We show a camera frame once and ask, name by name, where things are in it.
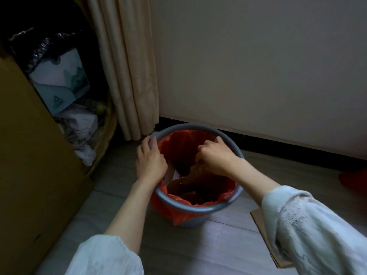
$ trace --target sleeve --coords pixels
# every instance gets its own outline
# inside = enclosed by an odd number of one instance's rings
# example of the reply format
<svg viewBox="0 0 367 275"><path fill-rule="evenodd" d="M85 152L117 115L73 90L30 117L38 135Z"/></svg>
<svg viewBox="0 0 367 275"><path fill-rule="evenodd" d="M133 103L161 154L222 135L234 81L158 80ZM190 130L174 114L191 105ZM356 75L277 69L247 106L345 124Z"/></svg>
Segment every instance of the sleeve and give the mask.
<svg viewBox="0 0 367 275"><path fill-rule="evenodd" d="M65 275L143 275L143 265L118 236L95 235L79 245Z"/></svg>
<svg viewBox="0 0 367 275"><path fill-rule="evenodd" d="M262 212L270 245L299 274L367 274L367 238L309 192L278 187Z"/></svg>

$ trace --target curtain fold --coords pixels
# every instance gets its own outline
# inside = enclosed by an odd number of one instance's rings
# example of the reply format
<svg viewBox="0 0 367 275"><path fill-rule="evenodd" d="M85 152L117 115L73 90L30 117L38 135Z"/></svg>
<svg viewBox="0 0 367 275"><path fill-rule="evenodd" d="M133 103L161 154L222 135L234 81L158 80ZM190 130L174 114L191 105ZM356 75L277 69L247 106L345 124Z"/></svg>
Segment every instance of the curtain fold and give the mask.
<svg viewBox="0 0 367 275"><path fill-rule="evenodd" d="M159 121L149 0L88 0L105 75L126 140Z"/></svg>

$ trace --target black baseboard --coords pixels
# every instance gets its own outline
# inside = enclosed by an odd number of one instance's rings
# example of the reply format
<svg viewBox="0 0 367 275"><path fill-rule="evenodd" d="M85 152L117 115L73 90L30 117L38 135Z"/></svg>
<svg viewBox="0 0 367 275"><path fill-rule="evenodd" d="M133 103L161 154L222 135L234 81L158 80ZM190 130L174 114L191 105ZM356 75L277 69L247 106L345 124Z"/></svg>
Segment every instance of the black baseboard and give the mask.
<svg viewBox="0 0 367 275"><path fill-rule="evenodd" d="M184 123L185 122L182 121L160 117L159 123L156 124L155 130L161 131L172 125ZM278 141L262 139L224 130L221 131L227 134L242 150L258 152L339 171L356 171L367 167L367 160L355 157L281 143Z"/></svg>

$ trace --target forearm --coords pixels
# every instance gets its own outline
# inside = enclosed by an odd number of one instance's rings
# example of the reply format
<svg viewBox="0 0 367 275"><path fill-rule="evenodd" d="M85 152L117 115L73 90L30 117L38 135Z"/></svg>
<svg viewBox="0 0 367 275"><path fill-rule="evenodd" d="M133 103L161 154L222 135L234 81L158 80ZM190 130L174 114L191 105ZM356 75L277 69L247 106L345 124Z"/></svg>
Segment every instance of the forearm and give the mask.
<svg viewBox="0 0 367 275"><path fill-rule="evenodd" d="M261 207L264 196L280 184L256 170L245 159L239 158L230 166L229 174Z"/></svg>
<svg viewBox="0 0 367 275"><path fill-rule="evenodd" d="M136 254L139 253L146 208L152 191L137 180L125 203L105 232L107 235L119 236L122 242Z"/></svg>

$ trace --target white wall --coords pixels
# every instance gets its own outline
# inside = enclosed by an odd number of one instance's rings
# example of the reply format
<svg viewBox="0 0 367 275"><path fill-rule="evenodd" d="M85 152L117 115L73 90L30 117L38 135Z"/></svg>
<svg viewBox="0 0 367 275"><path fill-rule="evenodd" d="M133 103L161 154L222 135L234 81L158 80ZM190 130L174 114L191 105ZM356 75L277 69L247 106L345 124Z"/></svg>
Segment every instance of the white wall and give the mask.
<svg viewBox="0 0 367 275"><path fill-rule="evenodd" d="M160 115L367 158L367 0L150 0Z"/></svg>

